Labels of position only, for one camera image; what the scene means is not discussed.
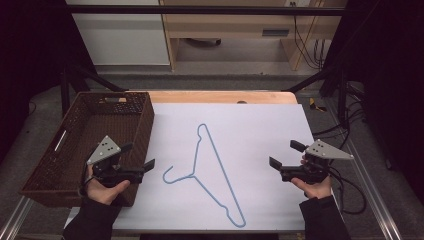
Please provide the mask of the person's left hand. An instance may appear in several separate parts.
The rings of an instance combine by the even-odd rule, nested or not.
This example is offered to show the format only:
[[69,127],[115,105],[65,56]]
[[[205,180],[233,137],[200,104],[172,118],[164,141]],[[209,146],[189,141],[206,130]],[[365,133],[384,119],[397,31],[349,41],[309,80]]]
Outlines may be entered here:
[[89,165],[86,170],[87,182],[84,185],[85,202],[96,202],[103,205],[111,205],[116,197],[130,186],[129,180],[123,180],[114,187],[105,187],[93,177],[91,165]]

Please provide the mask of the white cabinet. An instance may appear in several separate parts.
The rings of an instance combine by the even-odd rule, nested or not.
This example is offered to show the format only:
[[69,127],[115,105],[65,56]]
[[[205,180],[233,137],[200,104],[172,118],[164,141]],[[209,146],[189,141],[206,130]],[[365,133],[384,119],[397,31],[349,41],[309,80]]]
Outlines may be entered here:
[[168,65],[160,14],[73,14],[96,66]]

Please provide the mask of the black metal stand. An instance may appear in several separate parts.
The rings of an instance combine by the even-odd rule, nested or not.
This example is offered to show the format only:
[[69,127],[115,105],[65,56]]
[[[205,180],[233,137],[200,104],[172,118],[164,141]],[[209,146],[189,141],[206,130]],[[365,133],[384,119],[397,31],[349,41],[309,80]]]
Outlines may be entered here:
[[300,83],[289,87],[288,89],[283,89],[283,92],[297,93],[298,91],[304,89],[312,83],[317,82],[318,80],[323,80],[323,83],[319,89],[319,94],[322,97],[330,97],[334,93],[337,93],[337,120],[343,128],[347,129],[348,117],[346,112],[346,97],[348,81],[347,74],[342,65],[331,64],[325,67],[323,70],[320,70],[318,73],[308,77],[306,80],[303,80]]
[[112,92],[124,92],[125,89],[121,88],[106,79],[100,77],[97,73],[87,70],[79,65],[66,65],[60,76],[60,91],[61,91],[61,103],[62,103],[62,116],[66,115],[66,112],[71,106],[70,101],[70,87],[72,87],[76,93],[89,91],[90,88],[86,83],[86,80],[90,79],[100,84],[106,89]]

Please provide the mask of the black curtain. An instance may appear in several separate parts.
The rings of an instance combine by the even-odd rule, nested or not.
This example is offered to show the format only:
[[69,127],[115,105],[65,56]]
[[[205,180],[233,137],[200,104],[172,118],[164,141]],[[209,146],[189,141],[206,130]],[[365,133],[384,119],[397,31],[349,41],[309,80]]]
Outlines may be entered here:
[[347,0],[346,9],[327,62],[363,84],[377,141],[424,201],[424,0]]
[[0,163],[29,114],[33,96],[80,66],[93,73],[66,0],[0,0]]

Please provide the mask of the brown woven basket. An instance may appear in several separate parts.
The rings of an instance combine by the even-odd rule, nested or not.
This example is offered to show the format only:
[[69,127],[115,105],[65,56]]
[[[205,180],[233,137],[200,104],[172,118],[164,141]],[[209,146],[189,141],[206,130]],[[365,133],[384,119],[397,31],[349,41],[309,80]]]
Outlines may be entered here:
[[20,193],[46,207],[78,207],[86,161],[108,136],[132,148],[121,155],[124,169],[143,167],[154,122],[147,92],[81,92]]

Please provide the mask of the blue wire hanger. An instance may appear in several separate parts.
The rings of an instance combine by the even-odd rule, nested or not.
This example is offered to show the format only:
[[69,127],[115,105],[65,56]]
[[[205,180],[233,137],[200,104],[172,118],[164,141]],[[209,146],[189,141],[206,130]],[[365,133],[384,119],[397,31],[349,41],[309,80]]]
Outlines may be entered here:
[[162,174],[165,184],[180,184],[188,181],[197,184],[207,202],[212,203],[236,228],[243,228],[247,222],[232,182],[228,177],[214,138],[205,123],[196,129],[196,143],[190,169],[174,175],[174,165]]

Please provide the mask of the yellow black tool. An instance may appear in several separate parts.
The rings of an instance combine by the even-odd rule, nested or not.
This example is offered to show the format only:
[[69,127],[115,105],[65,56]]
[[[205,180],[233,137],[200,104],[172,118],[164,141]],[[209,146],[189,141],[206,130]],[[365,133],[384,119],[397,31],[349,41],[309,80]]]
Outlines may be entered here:
[[316,105],[314,98],[309,98],[309,107],[310,107],[311,110],[316,110],[316,111],[320,111],[320,112],[327,112],[326,107]]

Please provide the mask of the aluminium rail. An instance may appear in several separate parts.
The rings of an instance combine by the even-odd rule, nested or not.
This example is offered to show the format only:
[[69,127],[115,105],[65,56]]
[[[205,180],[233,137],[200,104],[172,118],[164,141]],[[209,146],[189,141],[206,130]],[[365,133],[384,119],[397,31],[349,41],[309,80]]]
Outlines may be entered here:
[[403,240],[401,233],[392,218],[389,209],[387,208],[381,194],[371,175],[365,168],[365,165],[360,157],[360,154],[355,147],[352,140],[346,143],[347,150],[354,156],[352,160],[353,169],[357,178],[362,186],[363,192],[366,196],[368,205],[370,206],[375,219],[386,240]]
[[9,219],[0,229],[0,240],[15,240],[22,224],[30,212],[34,201],[22,196]]

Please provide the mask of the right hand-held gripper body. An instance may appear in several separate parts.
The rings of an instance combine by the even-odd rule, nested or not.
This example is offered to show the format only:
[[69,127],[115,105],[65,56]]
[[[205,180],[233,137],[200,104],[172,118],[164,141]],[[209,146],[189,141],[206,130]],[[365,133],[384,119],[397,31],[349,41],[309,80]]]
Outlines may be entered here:
[[331,160],[353,160],[354,156],[321,140],[316,140],[305,152],[306,163],[300,166],[283,166],[280,172],[283,182],[299,178],[308,184],[321,183],[330,172]]

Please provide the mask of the person's right hand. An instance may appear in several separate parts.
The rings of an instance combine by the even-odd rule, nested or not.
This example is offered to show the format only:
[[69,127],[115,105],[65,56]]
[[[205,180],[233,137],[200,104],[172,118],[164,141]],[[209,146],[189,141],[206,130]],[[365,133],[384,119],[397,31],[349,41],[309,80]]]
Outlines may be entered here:
[[327,176],[321,183],[308,184],[299,178],[292,178],[291,183],[302,190],[308,199],[322,199],[332,195],[331,178]]

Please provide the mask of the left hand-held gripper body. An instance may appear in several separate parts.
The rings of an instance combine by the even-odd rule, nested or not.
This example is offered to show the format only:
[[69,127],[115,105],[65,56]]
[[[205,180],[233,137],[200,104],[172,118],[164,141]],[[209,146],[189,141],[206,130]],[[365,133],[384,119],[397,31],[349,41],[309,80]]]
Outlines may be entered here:
[[123,180],[131,184],[140,184],[144,177],[143,168],[126,168],[120,163],[120,147],[106,135],[97,145],[86,164],[92,166],[93,177],[105,187],[114,187]]

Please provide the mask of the black metal crossbar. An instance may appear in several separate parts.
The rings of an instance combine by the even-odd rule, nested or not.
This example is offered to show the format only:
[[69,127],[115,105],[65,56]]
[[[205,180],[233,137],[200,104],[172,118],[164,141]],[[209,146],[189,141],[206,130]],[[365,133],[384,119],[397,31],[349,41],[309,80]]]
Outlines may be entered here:
[[344,8],[251,7],[251,6],[156,6],[156,5],[67,5],[78,14],[207,14],[207,15],[282,15],[343,16]]

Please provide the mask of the white paper sheet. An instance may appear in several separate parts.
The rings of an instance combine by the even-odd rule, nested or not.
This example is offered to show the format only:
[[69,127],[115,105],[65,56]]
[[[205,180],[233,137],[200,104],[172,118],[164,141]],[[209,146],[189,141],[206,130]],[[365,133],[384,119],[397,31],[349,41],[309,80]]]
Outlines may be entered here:
[[[160,104],[148,156],[156,165],[148,172],[136,201],[121,211],[114,227],[131,232],[284,232],[303,229],[299,204],[303,193],[281,180],[269,165],[273,157],[286,166],[301,155],[291,140],[313,141],[299,104]],[[188,181],[165,184],[162,174],[190,169],[196,129],[205,123],[214,138],[246,219],[236,228],[200,187]]]

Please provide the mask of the light wooden desk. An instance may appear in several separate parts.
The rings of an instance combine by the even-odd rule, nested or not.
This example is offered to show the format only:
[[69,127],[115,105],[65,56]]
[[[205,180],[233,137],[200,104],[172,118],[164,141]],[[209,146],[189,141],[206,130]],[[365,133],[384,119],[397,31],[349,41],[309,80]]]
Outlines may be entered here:
[[[251,6],[343,8],[348,0],[159,0],[162,6]],[[170,39],[269,38],[278,39],[290,68],[298,70],[312,39],[333,39],[338,16],[282,15],[193,15],[165,14],[165,31]]]

